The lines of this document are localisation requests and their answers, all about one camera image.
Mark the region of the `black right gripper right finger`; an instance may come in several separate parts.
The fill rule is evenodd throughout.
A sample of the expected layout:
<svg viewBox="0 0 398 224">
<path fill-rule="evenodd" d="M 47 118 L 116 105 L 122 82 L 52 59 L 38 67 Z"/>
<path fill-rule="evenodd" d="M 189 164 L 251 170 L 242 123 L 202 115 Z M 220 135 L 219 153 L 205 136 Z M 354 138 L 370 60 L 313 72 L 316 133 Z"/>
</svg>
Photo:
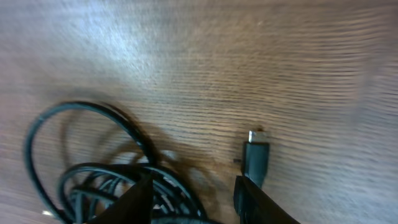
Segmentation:
<svg viewBox="0 0 398 224">
<path fill-rule="evenodd" d="M 299 224 L 246 176 L 237 176 L 234 209 L 244 224 Z"/>
</svg>

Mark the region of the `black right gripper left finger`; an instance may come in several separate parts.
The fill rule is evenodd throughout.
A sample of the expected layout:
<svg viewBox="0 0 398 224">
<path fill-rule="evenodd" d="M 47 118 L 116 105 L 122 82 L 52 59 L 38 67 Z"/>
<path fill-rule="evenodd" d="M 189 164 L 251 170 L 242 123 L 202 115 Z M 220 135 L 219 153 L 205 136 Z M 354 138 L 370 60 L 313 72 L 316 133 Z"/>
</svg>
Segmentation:
<svg viewBox="0 0 398 224">
<path fill-rule="evenodd" d="M 88 186 L 86 223 L 150 223 L 153 178 L 150 175 L 108 175 L 98 188 Z"/>
</svg>

